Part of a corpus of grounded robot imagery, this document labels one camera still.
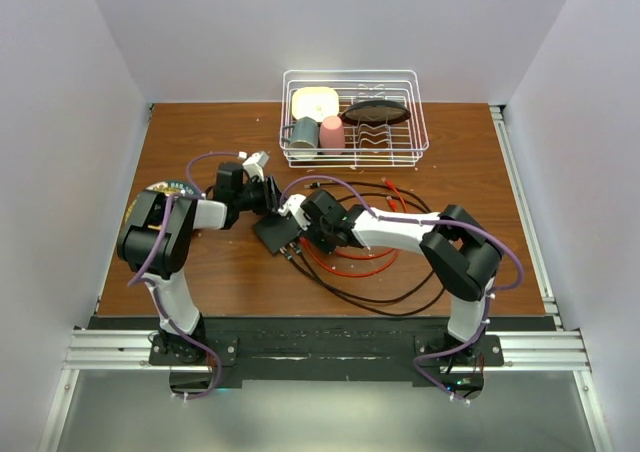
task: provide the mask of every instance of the metal frame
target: metal frame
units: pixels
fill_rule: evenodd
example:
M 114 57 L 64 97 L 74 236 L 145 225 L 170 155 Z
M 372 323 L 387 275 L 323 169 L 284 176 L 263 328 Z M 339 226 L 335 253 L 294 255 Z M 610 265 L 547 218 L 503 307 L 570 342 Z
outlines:
M 490 107 L 496 134 L 513 188 L 527 245 L 540 285 L 545 311 L 554 318 L 553 332 L 494 332 L 500 337 L 505 365 L 488 368 L 501 372 L 569 371 L 574 373 L 585 417 L 598 452 L 613 450 L 604 415 L 591 378 L 587 351 L 578 331 L 564 331 L 551 290 L 540 246 L 533 227 L 509 136 L 499 107 Z M 150 366 L 151 330 L 76 330 L 63 363 L 62 375 L 41 439 L 40 452 L 54 452 L 60 441 L 81 370 L 173 370 L 205 371 L 203 366 Z

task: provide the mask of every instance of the rack wire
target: rack wire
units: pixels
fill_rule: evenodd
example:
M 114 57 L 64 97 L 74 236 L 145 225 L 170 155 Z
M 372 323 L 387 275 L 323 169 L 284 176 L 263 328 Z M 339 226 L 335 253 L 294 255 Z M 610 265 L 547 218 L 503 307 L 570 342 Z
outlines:
M 340 113 L 352 104 L 371 99 L 399 102 L 411 112 L 406 122 L 370 127 L 344 124 L 345 147 L 296 149 L 289 147 L 295 123 L 293 94 L 304 87 L 331 87 L 338 93 Z M 429 147 L 418 78 L 411 70 L 289 70 L 283 77 L 280 147 L 290 167 L 409 167 Z M 298 153 L 312 152 L 313 157 Z

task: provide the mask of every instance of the gray wall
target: gray wall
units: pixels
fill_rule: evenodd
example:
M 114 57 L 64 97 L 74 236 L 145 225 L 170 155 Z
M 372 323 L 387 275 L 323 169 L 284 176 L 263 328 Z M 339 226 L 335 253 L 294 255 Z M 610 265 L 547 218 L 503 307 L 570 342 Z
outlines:
M 507 107 L 569 327 L 581 327 L 617 449 L 638 450 L 640 0 L 567 0 Z
M 144 103 L 94 0 L 0 0 L 0 36 L 0 450 L 23 452 L 102 287 Z
M 505 103 L 565 0 L 96 0 L 152 101 L 280 100 L 282 73 L 410 68 L 423 100 Z

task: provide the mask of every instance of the wooden table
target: wooden table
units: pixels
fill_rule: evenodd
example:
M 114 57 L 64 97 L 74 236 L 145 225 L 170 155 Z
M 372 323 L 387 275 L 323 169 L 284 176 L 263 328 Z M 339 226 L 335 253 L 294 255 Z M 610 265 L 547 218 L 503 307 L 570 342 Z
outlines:
M 350 170 L 317 169 L 346 180 L 381 183 L 382 177 L 397 187 L 412 189 L 433 210 L 447 204 L 465 207 L 488 231 L 502 239 L 520 257 L 526 271 L 524 284 L 504 292 L 492 307 L 495 315 L 544 314 L 524 233 L 489 114 L 484 104 L 424 104 L 431 146 L 417 167 Z M 271 160 L 267 172 L 281 187 L 311 170 L 288 167 L 277 143 L 280 105 L 158 104 L 133 181 L 129 202 L 149 184 L 185 179 L 185 165 L 194 156 L 210 150 L 265 150 Z M 206 159 L 194 168 L 194 179 L 202 188 L 215 177 L 219 160 Z M 332 187 L 336 197 L 346 191 Z M 372 205 L 386 207 L 384 199 Z M 195 304 L 205 315 L 368 315 L 331 295 L 299 274 L 282 256 L 272 257 L 254 236 L 251 225 L 257 217 L 245 212 L 228 231 L 204 231 L 195 235 L 186 265 L 186 275 Z M 347 272 L 370 271 L 384 263 L 327 258 L 331 266 Z M 352 293 L 373 298 L 401 295 L 418 284 L 430 271 L 424 257 L 400 253 L 397 261 L 370 278 L 337 277 L 319 270 L 332 284 Z M 132 272 L 115 257 L 112 260 L 98 314 L 155 315 L 149 293 L 142 285 L 127 288 Z M 508 259 L 503 261 L 498 282 L 515 277 Z M 402 312 L 427 303 L 439 290 L 436 280 L 423 290 L 386 310 Z M 425 315 L 448 315 L 445 297 Z

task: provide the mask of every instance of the red cable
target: red cable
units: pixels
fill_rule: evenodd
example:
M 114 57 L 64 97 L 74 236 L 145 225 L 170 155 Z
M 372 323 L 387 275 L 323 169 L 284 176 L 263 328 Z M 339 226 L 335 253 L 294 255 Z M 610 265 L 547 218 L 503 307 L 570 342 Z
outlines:
M 389 187 L 391 190 L 393 190 L 395 192 L 395 194 L 400 198 L 400 202 L 402 202 L 402 208 L 404 209 L 405 212 L 408 212 L 407 204 L 405 203 L 404 199 L 402 198 L 402 196 L 398 192 L 398 189 L 396 189 L 396 186 L 393 184 L 393 182 L 391 182 L 390 180 L 385 179 L 385 184 L 386 184 L 387 187 Z M 393 210 L 394 212 L 397 212 L 398 208 L 396 207 L 396 204 L 393 201 L 393 199 L 391 199 L 389 197 L 389 198 L 387 198 L 387 201 L 389 202 L 389 206 L 391 207 L 391 210 Z M 388 255 L 391 252 L 395 251 L 395 253 L 389 259 L 389 261 L 386 264 L 378 267 L 377 269 L 372 270 L 371 272 L 366 272 L 366 273 L 362 273 L 362 274 L 351 274 L 351 273 L 348 273 L 348 272 L 341 272 L 339 270 L 335 270 L 335 269 L 329 267 L 324 262 L 322 262 L 322 260 L 313 252 L 313 250 L 311 249 L 311 245 L 309 244 L 309 242 L 306 239 L 302 239 L 301 243 L 307 248 L 307 250 L 311 254 L 311 257 L 313 257 L 313 260 L 315 260 L 316 263 L 320 267 L 322 267 L 324 270 L 326 270 L 327 272 L 330 272 L 330 273 L 332 273 L 334 275 L 339 275 L 340 277 L 350 277 L 350 278 L 354 278 L 354 279 L 360 279 L 360 278 L 363 278 L 363 277 L 371 277 L 372 275 L 379 274 L 383 270 L 389 268 L 391 266 L 391 264 L 393 264 L 395 262 L 395 260 L 398 258 L 398 254 L 400 253 L 399 250 L 395 250 L 395 249 L 389 249 L 389 250 L 387 250 L 387 251 L 385 251 L 385 252 L 383 252 L 381 254 L 372 255 L 372 256 L 357 256 L 357 255 L 356 256 L 352 256 L 350 254 L 343 254 L 343 253 L 340 253 L 340 252 L 334 252 L 337 256 L 348 258 L 348 259 L 371 260 L 371 259 L 384 257 L 385 255 Z

